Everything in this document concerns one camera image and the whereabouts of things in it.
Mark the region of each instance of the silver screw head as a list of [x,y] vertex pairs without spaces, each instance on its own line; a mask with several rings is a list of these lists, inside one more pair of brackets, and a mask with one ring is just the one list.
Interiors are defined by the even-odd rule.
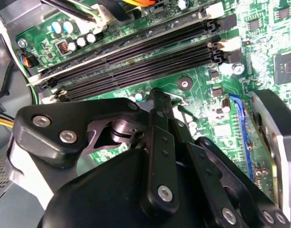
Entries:
[[275,216],[282,224],[286,224],[286,219],[279,212],[275,212]]
[[128,103],[128,106],[132,109],[132,110],[137,110],[138,109],[138,106],[132,102],[129,102]]
[[227,220],[231,225],[236,224],[236,217],[234,213],[228,208],[222,208],[223,217]]
[[160,185],[158,188],[158,195],[165,202],[171,202],[173,200],[172,191],[165,185]]
[[72,144],[77,141],[77,135],[73,131],[65,130],[60,133],[60,139],[64,143]]
[[244,72],[244,65],[241,63],[235,63],[232,66],[232,70],[235,75],[241,75]]
[[178,122],[178,125],[180,126],[180,127],[184,127],[184,123],[182,123],[181,121],[177,121]]
[[267,211],[263,211],[263,216],[269,223],[274,224],[273,217]]
[[20,48],[27,48],[27,41],[25,40],[25,39],[19,39],[18,40],[18,46],[20,47]]
[[37,127],[47,127],[51,124],[50,119],[43,115],[37,115],[32,119],[32,122]]

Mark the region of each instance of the blue pcie slot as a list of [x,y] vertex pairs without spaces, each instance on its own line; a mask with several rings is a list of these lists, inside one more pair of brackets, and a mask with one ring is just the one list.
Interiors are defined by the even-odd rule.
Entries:
[[240,121],[240,126],[242,130],[242,135],[243,135],[243,141],[244,141],[244,152],[245,152],[245,157],[246,157],[246,165],[248,168],[248,174],[249,178],[251,181],[254,182],[254,175],[253,175],[253,168],[252,168],[252,160],[251,160],[251,154],[248,149],[248,134],[246,132],[246,127],[245,127],[245,115],[244,115],[244,104],[241,101],[240,97],[234,94],[229,94],[229,98],[232,99],[235,102],[235,106],[238,111],[238,117]]

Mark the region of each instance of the chip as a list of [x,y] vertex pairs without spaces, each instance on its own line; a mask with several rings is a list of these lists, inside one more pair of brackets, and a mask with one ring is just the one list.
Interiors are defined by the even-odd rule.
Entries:
[[277,85],[291,82],[291,51],[274,56],[274,81]]
[[248,28],[249,30],[253,31],[259,28],[259,19],[253,20],[251,22],[249,22],[248,24]]
[[276,12],[276,17],[277,19],[280,19],[280,20],[289,17],[289,15],[290,15],[290,7],[280,9],[279,11]]

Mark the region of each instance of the motherboard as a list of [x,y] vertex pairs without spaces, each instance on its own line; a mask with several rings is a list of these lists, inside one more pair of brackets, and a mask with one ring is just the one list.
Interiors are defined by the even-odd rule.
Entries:
[[[59,13],[19,34],[20,54],[39,73],[33,85],[64,101],[137,103],[158,87],[195,140],[213,140],[277,203],[275,164],[250,117],[250,92],[271,89],[291,110],[291,0],[160,0],[123,8],[129,21],[96,6],[100,28]],[[128,148],[92,157],[102,164]]]

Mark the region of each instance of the metal rivet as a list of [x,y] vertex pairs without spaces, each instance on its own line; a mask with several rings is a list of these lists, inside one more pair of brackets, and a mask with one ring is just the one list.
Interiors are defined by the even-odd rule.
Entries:
[[211,145],[211,142],[210,142],[209,140],[207,140],[207,139],[204,140],[204,143],[205,143],[206,145],[208,145],[208,146]]
[[263,216],[265,217],[265,219],[269,222],[274,224],[274,219],[273,217],[266,211],[263,211]]
[[173,200],[172,191],[165,185],[160,185],[158,188],[158,195],[165,202],[171,202]]
[[62,131],[60,133],[60,139],[64,143],[75,143],[77,141],[77,135],[72,131]]
[[230,209],[222,208],[222,214],[228,223],[230,223],[231,225],[236,224],[236,217]]
[[138,106],[132,102],[129,102],[128,103],[128,106],[132,109],[132,110],[137,110],[138,109]]
[[159,110],[157,110],[157,115],[160,116],[160,117],[164,117],[163,112],[159,111]]
[[51,124],[50,119],[43,115],[37,115],[32,119],[32,122],[37,127],[47,127]]
[[178,125],[179,125],[180,127],[184,127],[184,124],[183,124],[181,121],[178,121]]
[[165,150],[162,150],[161,153],[164,157],[167,157],[169,155],[169,153]]
[[286,220],[285,218],[281,215],[281,213],[279,212],[275,212],[275,216],[276,218],[282,223],[282,224],[286,224]]

